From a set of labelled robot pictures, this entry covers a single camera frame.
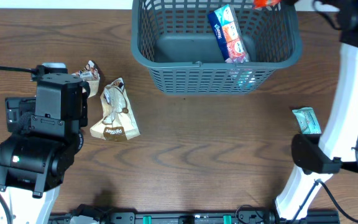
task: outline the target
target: food package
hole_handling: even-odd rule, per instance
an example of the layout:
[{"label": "food package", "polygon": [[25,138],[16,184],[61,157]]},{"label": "food package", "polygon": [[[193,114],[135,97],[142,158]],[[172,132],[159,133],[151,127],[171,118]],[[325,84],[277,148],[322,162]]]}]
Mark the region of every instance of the food package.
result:
[{"label": "food package", "polygon": [[298,110],[292,110],[292,113],[298,120],[302,134],[321,134],[320,125],[318,124],[313,108],[305,107]]},{"label": "food package", "polygon": [[122,78],[104,87],[100,99],[103,118],[91,127],[93,137],[126,141],[140,135]]},{"label": "food package", "polygon": [[98,92],[99,82],[100,82],[100,69],[95,64],[94,61],[90,60],[85,68],[81,69],[78,72],[73,73],[77,77],[82,78],[84,81],[89,83],[89,87],[91,88],[91,93],[89,97],[94,96]]},{"label": "food package", "polygon": [[219,48],[226,63],[249,62],[244,41],[234,9],[225,5],[208,14],[209,23],[215,33]]}]

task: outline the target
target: green connector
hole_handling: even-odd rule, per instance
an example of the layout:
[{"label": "green connector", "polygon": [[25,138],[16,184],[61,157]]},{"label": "green connector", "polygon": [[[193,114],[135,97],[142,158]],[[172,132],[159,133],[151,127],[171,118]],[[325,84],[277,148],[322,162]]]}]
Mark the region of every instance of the green connector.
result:
[{"label": "green connector", "polygon": [[152,217],[143,217],[143,224],[152,224]]},{"label": "green connector", "polygon": [[231,215],[223,216],[223,224],[231,224]]}]

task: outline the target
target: gray plastic basket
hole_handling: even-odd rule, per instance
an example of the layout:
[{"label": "gray plastic basket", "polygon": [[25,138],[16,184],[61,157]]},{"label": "gray plastic basket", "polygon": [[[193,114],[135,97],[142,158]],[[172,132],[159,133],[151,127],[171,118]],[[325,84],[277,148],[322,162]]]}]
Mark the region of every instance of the gray plastic basket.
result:
[{"label": "gray plastic basket", "polygon": [[[207,15],[230,4],[251,62],[225,63]],[[244,94],[301,55],[295,8],[253,0],[134,0],[131,50],[169,95]]]}]

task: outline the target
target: crumpled snack wrapper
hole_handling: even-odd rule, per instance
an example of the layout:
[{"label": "crumpled snack wrapper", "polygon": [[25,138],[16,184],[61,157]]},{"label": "crumpled snack wrapper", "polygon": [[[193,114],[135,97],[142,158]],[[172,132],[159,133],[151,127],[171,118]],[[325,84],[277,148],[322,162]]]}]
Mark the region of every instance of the crumpled snack wrapper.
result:
[{"label": "crumpled snack wrapper", "polygon": [[89,97],[94,96],[98,92],[99,82],[100,82],[100,69],[95,64],[94,61],[90,60],[85,68],[81,69],[78,72],[73,73],[77,77],[82,78],[82,80],[87,81],[89,83],[89,87],[91,88],[91,93]]},{"label": "crumpled snack wrapper", "polygon": [[104,87],[100,100],[103,118],[92,126],[93,137],[126,141],[140,135],[122,78]]}]

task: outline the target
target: wood grain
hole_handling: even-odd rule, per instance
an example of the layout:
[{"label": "wood grain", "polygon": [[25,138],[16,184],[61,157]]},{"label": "wood grain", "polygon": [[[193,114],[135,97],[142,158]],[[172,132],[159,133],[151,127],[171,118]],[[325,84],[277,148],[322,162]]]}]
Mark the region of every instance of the wood grain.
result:
[{"label": "wood grain", "polygon": [[[64,62],[74,72],[95,60],[105,79],[126,83],[141,136],[107,142],[90,136],[66,172],[53,212],[79,204],[138,211],[234,210],[268,207],[290,175],[289,107],[308,105],[325,127],[339,69],[338,33],[313,13],[298,13],[303,55],[246,96],[165,96],[130,50],[131,11],[0,10],[0,65],[33,68]],[[4,99],[32,96],[23,73],[0,72],[0,143]],[[89,124],[101,119],[99,96],[88,100]],[[358,175],[341,172],[328,187],[358,218]],[[320,191],[314,208],[334,208]]]}]

